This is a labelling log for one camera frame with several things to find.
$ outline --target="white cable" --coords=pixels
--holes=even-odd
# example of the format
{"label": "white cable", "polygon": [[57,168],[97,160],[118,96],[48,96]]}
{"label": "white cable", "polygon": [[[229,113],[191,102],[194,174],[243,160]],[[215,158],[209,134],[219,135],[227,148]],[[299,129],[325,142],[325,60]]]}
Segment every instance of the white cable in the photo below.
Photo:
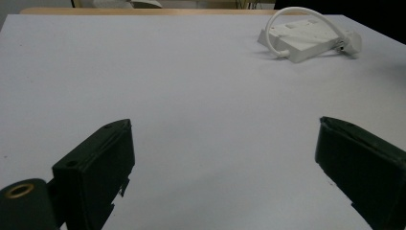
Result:
{"label": "white cable", "polygon": [[283,50],[283,51],[277,51],[275,50],[275,48],[272,46],[271,40],[269,38],[269,30],[271,29],[271,25],[272,23],[275,21],[275,19],[284,13],[287,12],[303,12],[303,13],[307,13],[310,15],[313,15],[319,19],[321,19],[322,21],[326,22],[329,27],[335,32],[337,33],[337,35],[341,38],[341,41],[346,42],[347,41],[347,37],[346,35],[334,24],[332,23],[330,20],[328,20],[325,16],[323,16],[322,14],[320,14],[317,11],[308,9],[308,8],[301,8],[301,7],[288,7],[288,8],[283,8],[279,11],[277,11],[268,21],[268,23],[266,24],[266,28],[265,28],[265,40],[266,40],[266,45],[269,49],[269,51],[271,51],[275,56],[277,56],[278,58],[287,58],[289,57],[289,51],[288,50]]}

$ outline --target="metal grommet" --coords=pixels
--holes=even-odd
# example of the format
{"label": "metal grommet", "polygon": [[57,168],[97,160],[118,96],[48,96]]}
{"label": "metal grommet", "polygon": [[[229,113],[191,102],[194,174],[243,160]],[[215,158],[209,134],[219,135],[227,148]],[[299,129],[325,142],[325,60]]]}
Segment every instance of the metal grommet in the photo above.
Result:
{"label": "metal grommet", "polygon": [[34,189],[34,184],[20,184],[6,192],[6,198],[19,198],[29,194]]}

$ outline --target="white table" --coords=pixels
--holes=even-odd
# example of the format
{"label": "white table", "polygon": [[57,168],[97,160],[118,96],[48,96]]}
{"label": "white table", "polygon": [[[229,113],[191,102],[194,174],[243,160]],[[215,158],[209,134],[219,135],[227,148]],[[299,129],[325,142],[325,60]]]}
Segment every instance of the white table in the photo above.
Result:
{"label": "white table", "polygon": [[329,18],[361,34],[358,59],[276,60],[257,43],[269,15],[10,15],[0,187],[49,181],[96,129],[129,118],[136,165],[103,229],[371,229],[314,161],[319,118],[406,150],[406,46]]}

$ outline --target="white power adapter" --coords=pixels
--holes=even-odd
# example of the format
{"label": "white power adapter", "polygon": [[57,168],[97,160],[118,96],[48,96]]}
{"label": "white power adapter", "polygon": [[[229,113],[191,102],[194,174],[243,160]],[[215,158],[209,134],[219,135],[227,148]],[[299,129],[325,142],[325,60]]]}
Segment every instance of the white power adapter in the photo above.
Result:
{"label": "white power adapter", "polygon": [[[306,12],[317,19],[300,20],[272,26],[275,18],[284,12]],[[294,63],[313,58],[336,48],[349,55],[361,51],[361,36],[342,30],[316,11],[306,8],[285,8],[278,11],[259,34],[258,42],[278,58],[288,58]]]}

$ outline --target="white chair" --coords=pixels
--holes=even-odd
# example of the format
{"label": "white chair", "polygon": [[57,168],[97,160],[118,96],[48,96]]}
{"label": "white chair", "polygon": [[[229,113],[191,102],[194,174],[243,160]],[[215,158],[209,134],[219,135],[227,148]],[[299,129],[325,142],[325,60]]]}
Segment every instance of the white chair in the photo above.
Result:
{"label": "white chair", "polygon": [[161,9],[156,0],[73,0],[75,8]]}

